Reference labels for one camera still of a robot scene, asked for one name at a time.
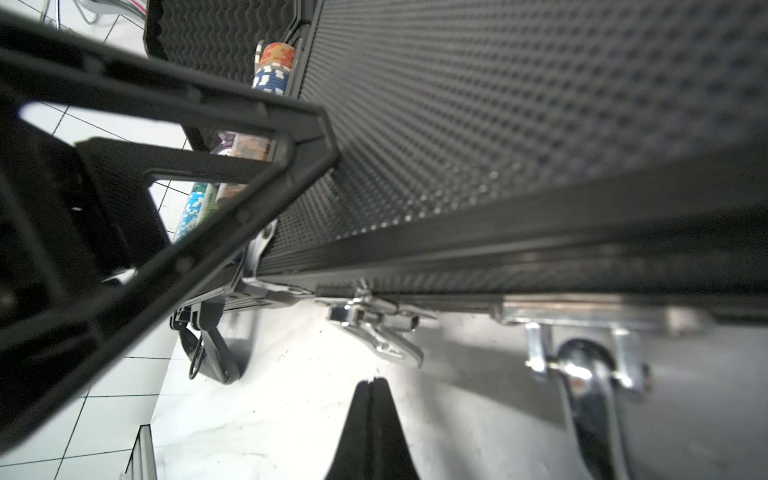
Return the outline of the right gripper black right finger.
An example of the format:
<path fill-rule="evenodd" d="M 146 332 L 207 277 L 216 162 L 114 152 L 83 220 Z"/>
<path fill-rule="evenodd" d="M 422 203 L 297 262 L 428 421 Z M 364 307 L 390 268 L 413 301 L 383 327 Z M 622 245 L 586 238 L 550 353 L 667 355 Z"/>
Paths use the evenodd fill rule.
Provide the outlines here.
<path fill-rule="evenodd" d="M 384 378 L 375 378 L 371 387 L 371 478 L 419 479 Z"/>

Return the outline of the black poker case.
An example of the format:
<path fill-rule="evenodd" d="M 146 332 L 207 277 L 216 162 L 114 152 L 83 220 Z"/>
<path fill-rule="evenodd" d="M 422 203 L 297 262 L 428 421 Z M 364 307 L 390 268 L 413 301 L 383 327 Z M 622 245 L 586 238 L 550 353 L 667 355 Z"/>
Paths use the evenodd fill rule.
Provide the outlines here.
<path fill-rule="evenodd" d="M 767 475 L 767 5 L 323 1 L 300 99 L 336 168 L 260 273 L 435 309 L 689 308 L 621 393 L 639 477 Z"/>
<path fill-rule="evenodd" d="M 290 95 L 311 1 L 151 1 L 148 54 L 170 65 L 164 99 L 198 158 L 179 167 L 195 183 L 195 217 L 151 259 L 147 280 L 170 289 L 170 325 L 191 376 L 224 385 L 242 374 L 221 317 L 290 306 L 306 291 L 257 276 L 281 212 L 334 162 L 328 119 Z"/>

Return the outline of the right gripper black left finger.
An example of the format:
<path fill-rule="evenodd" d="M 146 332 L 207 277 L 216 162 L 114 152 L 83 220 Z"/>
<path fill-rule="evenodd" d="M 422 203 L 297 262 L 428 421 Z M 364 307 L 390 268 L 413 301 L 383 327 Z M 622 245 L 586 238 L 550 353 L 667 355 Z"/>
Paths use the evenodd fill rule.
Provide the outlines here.
<path fill-rule="evenodd" d="M 361 381 L 355 388 L 327 480 L 369 478 L 371 387 Z"/>

